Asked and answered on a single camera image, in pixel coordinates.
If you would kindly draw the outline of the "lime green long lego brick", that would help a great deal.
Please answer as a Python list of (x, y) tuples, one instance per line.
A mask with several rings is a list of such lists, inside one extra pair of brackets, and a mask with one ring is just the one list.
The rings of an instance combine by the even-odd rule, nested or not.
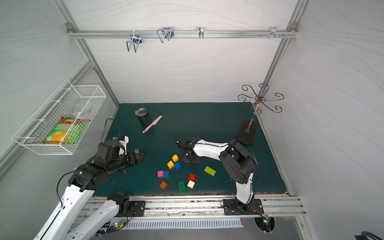
[(212, 169), (212, 168), (210, 168), (210, 167), (208, 167), (208, 166), (206, 166), (205, 169), (204, 169), (204, 172), (209, 174), (210, 176), (214, 177), (217, 171)]

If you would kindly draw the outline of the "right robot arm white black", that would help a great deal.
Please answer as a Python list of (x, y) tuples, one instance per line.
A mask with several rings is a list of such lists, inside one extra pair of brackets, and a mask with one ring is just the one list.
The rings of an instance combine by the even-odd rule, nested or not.
[(232, 203), (223, 203), (231, 214), (247, 215), (253, 212), (255, 194), (253, 191), (254, 174), (259, 166), (253, 152), (248, 152), (238, 140), (228, 143), (212, 143), (199, 138), (180, 137), (177, 146), (183, 151), (182, 161), (200, 162), (201, 158), (220, 161), (230, 178), (236, 183), (236, 197)]

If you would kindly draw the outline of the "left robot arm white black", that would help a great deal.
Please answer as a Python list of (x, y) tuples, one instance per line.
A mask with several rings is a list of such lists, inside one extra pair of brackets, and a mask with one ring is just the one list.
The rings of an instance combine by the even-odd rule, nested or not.
[(102, 226), (115, 216), (123, 216), (129, 222), (144, 215), (144, 201), (130, 201), (122, 192), (111, 193), (102, 206), (78, 227), (71, 230), (85, 203), (93, 196), (102, 182), (112, 173), (141, 164), (146, 153), (135, 149), (124, 156), (112, 159), (91, 160), (72, 172), (68, 186), (55, 210), (36, 235), (37, 240), (90, 240)]

